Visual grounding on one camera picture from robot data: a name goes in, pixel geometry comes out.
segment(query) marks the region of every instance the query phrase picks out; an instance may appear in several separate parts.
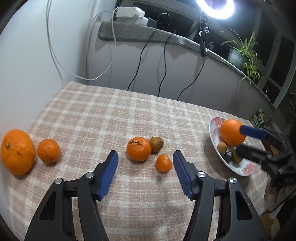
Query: plaid tablecloth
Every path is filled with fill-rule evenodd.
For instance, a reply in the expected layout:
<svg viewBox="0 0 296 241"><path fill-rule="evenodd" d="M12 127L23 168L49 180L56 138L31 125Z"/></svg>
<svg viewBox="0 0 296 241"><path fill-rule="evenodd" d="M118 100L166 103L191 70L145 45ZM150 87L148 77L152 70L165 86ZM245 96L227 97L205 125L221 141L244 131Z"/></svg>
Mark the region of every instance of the plaid tablecloth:
<svg viewBox="0 0 296 241"><path fill-rule="evenodd" d="M13 232L24 239L40 201L57 177L65 181L79 178L116 150L119 164L109 193L97 202L109 239L182 240L194 202L183 194L174 168L164 175L155 170L156 155L150 155L144 163L128 160L126 144L135 136L160 136L164 140L160 154L172 158L175 150L181 150L187 161L212 178L236 177L256 210L263 212L266 174L256 165L249 177L240 177L221 162L208 132L209 120L214 116L250 125L231 114L188 103L69 83L52 98L29 130L35 147L43 139L55 139L61 147L61 161L49 167L38 159L24 177L10 176L8 203ZM264 148L260 141L247 139L251 145ZM73 215L76 237L83 240L76 199ZM217 221L215 199L209 240L215 239Z"/></svg>

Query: oval plate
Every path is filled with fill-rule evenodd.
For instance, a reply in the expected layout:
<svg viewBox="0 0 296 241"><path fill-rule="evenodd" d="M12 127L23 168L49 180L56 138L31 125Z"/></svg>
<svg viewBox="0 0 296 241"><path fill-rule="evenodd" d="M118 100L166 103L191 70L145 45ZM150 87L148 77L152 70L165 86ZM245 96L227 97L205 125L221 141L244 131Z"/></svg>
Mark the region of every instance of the oval plate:
<svg viewBox="0 0 296 241"><path fill-rule="evenodd" d="M212 144L216 150L217 155L219 156L219 158L221 159L221 161L233 172L235 172L236 174L246 177L249 176L253 170L254 170L254 163L252 161L249 161L245 158L243 158L243 160L239 163L233 163L230 162L229 164L223 159L223 157L221 156L221 154L218 152L217 150L217 145L219 144L219 142L224 142L223 139L220 136L220 127L222 126L222 123L225 121L226 119L222 118L222 117L213 117L210 122L209 122L209 133L210 133L210 138L212 141ZM244 144L249 144L249 142L247 141L247 139L244 141ZM227 145L227 151L234 151L235 147L232 146L228 146Z"/></svg>

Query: flower pot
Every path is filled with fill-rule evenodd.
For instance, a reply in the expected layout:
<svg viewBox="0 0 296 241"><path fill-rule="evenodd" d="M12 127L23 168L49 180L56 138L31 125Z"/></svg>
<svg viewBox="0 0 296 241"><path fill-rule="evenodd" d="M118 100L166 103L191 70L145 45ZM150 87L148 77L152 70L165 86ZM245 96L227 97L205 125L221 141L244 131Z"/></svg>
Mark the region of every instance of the flower pot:
<svg viewBox="0 0 296 241"><path fill-rule="evenodd" d="M246 56L242 53L238 52L237 49L230 47L230 52L227 59L230 63L232 63L239 70L244 72L244 62L248 60Z"/></svg>

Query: table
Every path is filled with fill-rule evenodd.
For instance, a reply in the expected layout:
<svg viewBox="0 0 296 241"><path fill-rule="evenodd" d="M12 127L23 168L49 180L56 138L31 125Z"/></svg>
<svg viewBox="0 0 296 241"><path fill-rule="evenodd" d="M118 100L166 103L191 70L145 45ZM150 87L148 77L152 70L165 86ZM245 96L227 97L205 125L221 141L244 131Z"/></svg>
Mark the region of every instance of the table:
<svg viewBox="0 0 296 241"><path fill-rule="evenodd" d="M126 156L126 144L135 137L160 136L160 154L172 158L181 150L187 161L212 178L235 177L246 190L257 212L264 210L266 174L255 165L249 177L240 177L218 158L208 132L214 116L235 118L231 114L193 104L129 91L67 84L38 115L28 131L35 147L43 139L56 140L61 161L48 166L36 158L33 169L22 177L10 175L9 217L13 232L23 240L29 223L49 186L57 177L76 179L105 161L111 150L119 154L119 164L108 195L97 202L109 239L182 240L194 202L181 189L174 168L161 175L155 169L157 155L146 162L133 162ZM259 140L247 137L250 145L264 148ZM209 240L215 239L218 199ZM77 200L73 200L76 238L83 240Z"/></svg>

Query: gray fabric on window sill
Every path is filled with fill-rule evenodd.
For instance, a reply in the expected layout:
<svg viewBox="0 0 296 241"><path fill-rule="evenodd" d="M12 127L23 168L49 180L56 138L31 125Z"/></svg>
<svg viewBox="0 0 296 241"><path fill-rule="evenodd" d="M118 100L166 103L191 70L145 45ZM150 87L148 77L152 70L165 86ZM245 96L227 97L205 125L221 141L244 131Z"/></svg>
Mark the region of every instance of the gray fabric on window sill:
<svg viewBox="0 0 296 241"><path fill-rule="evenodd" d="M122 42L147 42L150 38L152 32L154 31L154 28L147 27L147 26L140 26L140 25L132 25L128 23L123 22L116 22L114 21L114 32L116 36L116 41L122 41ZM163 31L158 29L150 42L153 43L165 43L167 38L169 37L171 33ZM114 41L113 35L112 35L112 29L111 29L111 22L102 22L101 26L98 31L98 37L101 40L104 41ZM195 53L200 53L200 45L196 42L191 41L190 39L187 39L185 37L179 36L179 35L172 35L171 38L168 41L168 44L173 45L180 45L185 49L188 49ZM224 64L228 68L232 69L234 72L241 75L241 77L245 77L245 74L240 71L238 68L236 68L234 65L232 65L230 62L225 60L224 58L220 57L219 55L215 54L214 52L210 51L209 49L206 49L207 56ZM272 110L275 110L274 105L272 104L271 100L268 98L268 96L261 90L255 83L251 83L258 92L260 92L264 98L269 102Z"/></svg>

